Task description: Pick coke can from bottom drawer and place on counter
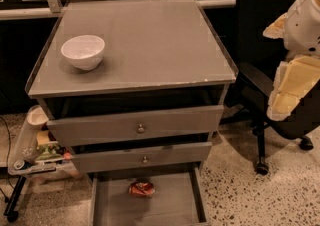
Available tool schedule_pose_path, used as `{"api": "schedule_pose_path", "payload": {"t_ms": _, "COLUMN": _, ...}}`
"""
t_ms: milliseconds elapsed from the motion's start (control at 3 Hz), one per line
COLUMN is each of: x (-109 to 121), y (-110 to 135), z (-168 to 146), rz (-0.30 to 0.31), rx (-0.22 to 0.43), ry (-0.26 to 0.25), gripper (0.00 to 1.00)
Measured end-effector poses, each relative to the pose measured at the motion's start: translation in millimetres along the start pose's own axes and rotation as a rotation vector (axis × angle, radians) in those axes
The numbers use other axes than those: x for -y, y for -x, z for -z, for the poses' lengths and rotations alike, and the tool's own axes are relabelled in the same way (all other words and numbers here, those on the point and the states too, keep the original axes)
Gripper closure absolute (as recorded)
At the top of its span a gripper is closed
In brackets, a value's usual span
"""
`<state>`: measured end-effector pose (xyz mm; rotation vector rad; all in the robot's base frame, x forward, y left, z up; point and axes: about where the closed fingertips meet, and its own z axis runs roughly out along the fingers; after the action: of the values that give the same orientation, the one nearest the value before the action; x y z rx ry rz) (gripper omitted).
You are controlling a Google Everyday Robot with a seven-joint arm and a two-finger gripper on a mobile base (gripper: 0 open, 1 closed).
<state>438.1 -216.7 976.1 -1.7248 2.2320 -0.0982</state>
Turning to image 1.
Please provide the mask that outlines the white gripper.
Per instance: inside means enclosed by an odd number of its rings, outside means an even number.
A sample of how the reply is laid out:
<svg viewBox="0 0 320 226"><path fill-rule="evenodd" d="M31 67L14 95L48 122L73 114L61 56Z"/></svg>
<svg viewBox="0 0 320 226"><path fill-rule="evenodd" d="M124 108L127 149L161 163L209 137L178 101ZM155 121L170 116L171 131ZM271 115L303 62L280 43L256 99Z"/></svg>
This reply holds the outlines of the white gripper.
<svg viewBox="0 0 320 226"><path fill-rule="evenodd" d="M295 0L287 14L282 14L264 29L263 36L282 39L283 32L287 50L319 55L320 0ZM319 57L304 55L290 62L282 61L276 71L267 116L273 121L283 121L319 80Z"/></svg>

